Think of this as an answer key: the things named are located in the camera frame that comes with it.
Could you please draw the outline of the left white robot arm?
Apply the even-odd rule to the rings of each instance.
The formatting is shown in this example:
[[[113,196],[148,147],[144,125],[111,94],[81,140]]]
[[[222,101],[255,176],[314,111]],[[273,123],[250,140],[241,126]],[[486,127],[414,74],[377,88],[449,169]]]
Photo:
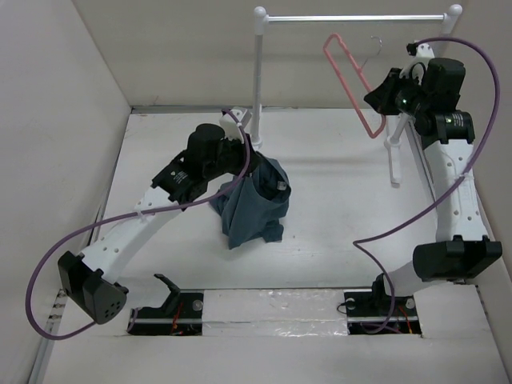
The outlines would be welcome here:
[[[126,304],[118,278],[130,260],[165,225],[198,204],[209,182],[232,174],[237,180],[259,164],[248,134],[229,138],[219,125],[203,123],[187,147],[151,181],[133,212],[79,254],[58,260],[62,288],[96,324],[111,321]]]

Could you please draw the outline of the blue t shirt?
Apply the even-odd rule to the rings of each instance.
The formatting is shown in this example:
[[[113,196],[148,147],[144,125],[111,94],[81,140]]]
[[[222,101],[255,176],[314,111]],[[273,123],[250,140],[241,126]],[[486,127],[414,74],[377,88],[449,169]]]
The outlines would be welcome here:
[[[290,206],[291,186],[278,160],[261,156],[259,166],[235,188],[212,201],[230,250],[257,238],[280,242]]]

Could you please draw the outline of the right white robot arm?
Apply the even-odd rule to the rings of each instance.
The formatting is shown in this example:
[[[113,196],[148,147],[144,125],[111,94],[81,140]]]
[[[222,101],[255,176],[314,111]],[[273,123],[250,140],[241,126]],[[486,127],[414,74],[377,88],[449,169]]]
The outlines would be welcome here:
[[[391,69],[364,98],[380,114],[411,119],[438,202],[434,242],[416,246],[410,262],[376,280],[369,301],[378,314],[395,309],[398,297],[438,282],[476,278],[502,256],[502,244],[490,239],[478,205],[470,163],[476,153],[473,119],[457,108],[466,69],[449,58],[419,67],[420,75]]]

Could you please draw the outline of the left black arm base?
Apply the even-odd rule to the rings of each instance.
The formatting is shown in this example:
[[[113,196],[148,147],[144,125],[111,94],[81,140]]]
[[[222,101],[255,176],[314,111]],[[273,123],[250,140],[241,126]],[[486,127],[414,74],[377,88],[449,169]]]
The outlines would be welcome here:
[[[164,274],[154,274],[169,294],[158,307],[132,309],[126,332],[132,336],[201,336],[204,290],[182,290]]]

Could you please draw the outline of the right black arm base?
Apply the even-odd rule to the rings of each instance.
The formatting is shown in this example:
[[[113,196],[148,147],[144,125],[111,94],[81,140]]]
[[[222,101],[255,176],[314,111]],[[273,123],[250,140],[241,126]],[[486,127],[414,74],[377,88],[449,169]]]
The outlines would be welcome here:
[[[384,276],[380,274],[371,288],[348,289],[337,312],[344,314],[349,335],[422,333],[413,296],[386,295]]]

